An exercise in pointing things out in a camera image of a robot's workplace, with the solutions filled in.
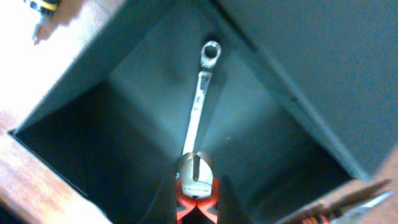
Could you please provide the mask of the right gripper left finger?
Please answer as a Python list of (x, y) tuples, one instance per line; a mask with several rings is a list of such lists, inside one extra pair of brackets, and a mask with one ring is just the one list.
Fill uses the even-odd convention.
[(176, 223), (177, 161), (167, 166), (151, 168), (151, 177), (159, 182), (154, 197), (139, 224)]

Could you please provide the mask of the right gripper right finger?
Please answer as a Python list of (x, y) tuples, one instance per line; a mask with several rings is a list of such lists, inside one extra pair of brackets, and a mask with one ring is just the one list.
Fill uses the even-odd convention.
[(220, 224), (248, 224), (246, 216), (233, 183), (227, 175), (220, 179), (220, 196), (218, 205), (218, 223)]

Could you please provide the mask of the silver ring wrench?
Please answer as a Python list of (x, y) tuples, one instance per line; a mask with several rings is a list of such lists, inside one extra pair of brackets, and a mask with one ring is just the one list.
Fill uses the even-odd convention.
[(206, 92), (212, 78), (213, 69), (217, 64), (220, 55), (221, 45), (217, 41), (210, 40), (206, 42), (201, 48), (201, 70), (198, 73), (197, 87), (195, 90), (192, 110), (190, 113), (187, 134), (183, 145), (183, 156), (194, 151), (198, 127), (201, 119), (201, 113), (206, 98)]

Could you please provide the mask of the orange needle-nose pliers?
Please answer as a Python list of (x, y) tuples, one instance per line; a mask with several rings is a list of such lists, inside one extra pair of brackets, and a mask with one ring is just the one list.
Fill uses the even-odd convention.
[(350, 193), (328, 206), (320, 203), (279, 220), (281, 224), (347, 224), (358, 223), (370, 211), (391, 198), (395, 192), (385, 190), (378, 192), (382, 187), (392, 182), (384, 179), (356, 192)]

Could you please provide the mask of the red diagonal cutting pliers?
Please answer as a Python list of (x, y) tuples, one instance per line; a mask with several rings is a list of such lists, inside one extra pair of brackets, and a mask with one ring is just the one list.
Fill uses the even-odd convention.
[(181, 157), (175, 180), (177, 223), (196, 208), (218, 223), (220, 182), (214, 178), (213, 165), (213, 158), (206, 152), (189, 152)]

